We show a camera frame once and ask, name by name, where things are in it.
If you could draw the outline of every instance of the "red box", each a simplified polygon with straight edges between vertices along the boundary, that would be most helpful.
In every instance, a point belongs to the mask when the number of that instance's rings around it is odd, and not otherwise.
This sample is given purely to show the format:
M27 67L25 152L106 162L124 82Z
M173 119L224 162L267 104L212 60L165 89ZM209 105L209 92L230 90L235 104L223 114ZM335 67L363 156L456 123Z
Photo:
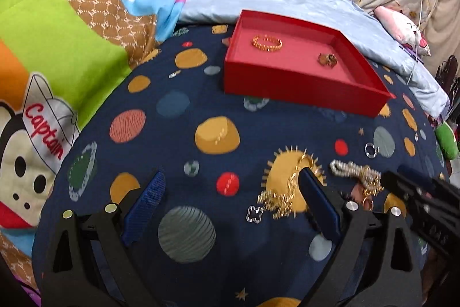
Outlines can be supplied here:
M280 39L275 52L256 49L256 35ZM334 68L319 54L334 54ZM391 98L363 55L338 30L264 12L241 12L224 62L224 91L376 117Z

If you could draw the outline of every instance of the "pink plush toy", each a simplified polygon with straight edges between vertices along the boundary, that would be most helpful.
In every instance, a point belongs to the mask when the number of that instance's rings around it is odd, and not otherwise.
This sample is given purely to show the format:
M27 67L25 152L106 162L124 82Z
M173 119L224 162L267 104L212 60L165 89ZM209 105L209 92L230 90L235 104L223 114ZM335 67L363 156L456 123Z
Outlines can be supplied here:
M393 11L392 9L379 6L374 10L377 19L382 23L383 28L404 47L423 56L431 56L430 48L424 39L417 25L406 15Z

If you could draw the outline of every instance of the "clover pendant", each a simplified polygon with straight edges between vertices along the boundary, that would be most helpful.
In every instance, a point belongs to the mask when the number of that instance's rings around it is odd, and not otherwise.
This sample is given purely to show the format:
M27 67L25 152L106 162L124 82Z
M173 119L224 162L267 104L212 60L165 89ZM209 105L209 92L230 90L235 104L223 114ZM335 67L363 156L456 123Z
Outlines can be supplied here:
M249 223L260 223L262 220L262 214L265 212L265 207L256 207L250 206L248 208L248 214L246 215L246 220Z

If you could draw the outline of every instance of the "pink striped planet print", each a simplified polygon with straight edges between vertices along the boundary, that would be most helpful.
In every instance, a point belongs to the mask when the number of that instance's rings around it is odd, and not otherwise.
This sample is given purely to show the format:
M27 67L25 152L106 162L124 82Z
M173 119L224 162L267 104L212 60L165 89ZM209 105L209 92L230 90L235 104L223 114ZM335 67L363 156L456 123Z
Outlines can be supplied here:
M119 114L112 121L109 135L117 144L128 142L137 137L145 125L145 112L131 109Z

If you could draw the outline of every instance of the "gray striped planet print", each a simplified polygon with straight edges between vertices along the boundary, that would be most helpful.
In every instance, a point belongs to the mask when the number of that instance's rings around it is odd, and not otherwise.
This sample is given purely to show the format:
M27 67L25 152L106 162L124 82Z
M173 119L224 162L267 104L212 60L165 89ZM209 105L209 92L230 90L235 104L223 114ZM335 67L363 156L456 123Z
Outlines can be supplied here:
M195 207L179 206L169 211L158 227L163 251L178 263L204 259L216 242L211 219Z

